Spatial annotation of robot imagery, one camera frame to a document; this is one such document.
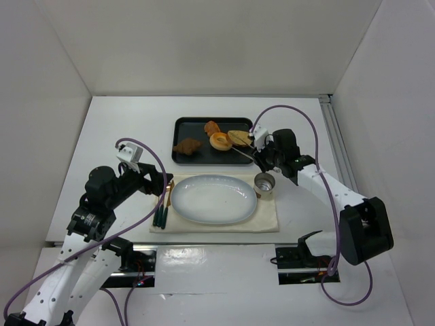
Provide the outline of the steel serving tongs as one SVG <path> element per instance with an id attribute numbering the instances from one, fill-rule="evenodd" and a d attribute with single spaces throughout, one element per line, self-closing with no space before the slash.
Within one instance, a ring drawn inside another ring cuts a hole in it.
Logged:
<path id="1" fill-rule="evenodd" d="M 241 154 L 242 156 L 250 159 L 253 163 L 254 163 L 254 160 L 252 158 L 252 153 L 258 152 L 252 144 L 249 147 L 240 147 L 240 146 L 232 145 L 232 149 L 234 151 L 236 151 L 237 153 Z"/>

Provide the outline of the sliced seeded bread loaf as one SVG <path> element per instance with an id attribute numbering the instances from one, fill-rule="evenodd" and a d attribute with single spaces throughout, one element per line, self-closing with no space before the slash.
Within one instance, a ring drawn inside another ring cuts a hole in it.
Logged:
<path id="1" fill-rule="evenodd" d="M 252 144 L 249 133 L 242 130 L 229 130 L 226 138 L 235 146 L 249 147 Z"/>

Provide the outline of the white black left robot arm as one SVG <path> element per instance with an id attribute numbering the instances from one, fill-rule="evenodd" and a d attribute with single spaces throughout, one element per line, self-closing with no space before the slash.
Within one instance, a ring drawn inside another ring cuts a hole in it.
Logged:
<path id="1" fill-rule="evenodd" d="M 135 192 L 161 198 L 172 179 L 151 164 L 126 167 L 120 176 L 108 166 L 93 169 L 57 263 L 41 275 L 43 284 L 22 312 L 4 314 L 5 324 L 74 325 L 111 273 L 127 268 L 134 256 L 132 242 L 106 236 L 115 209 Z"/>

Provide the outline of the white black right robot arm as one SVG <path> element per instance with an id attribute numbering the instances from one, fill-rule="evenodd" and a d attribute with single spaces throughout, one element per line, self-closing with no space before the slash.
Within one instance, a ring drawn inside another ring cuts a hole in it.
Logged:
<path id="1" fill-rule="evenodd" d="M 394 238 L 384 202 L 366 198 L 329 175 L 315 158 L 302 155 L 290 129 L 269 134 L 256 126 L 249 134 L 252 156 L 262 172 L 279 169 L 292 183 L 311 192 L 337 215 L 340 254 L 353 266 L 394 247 Z"/>

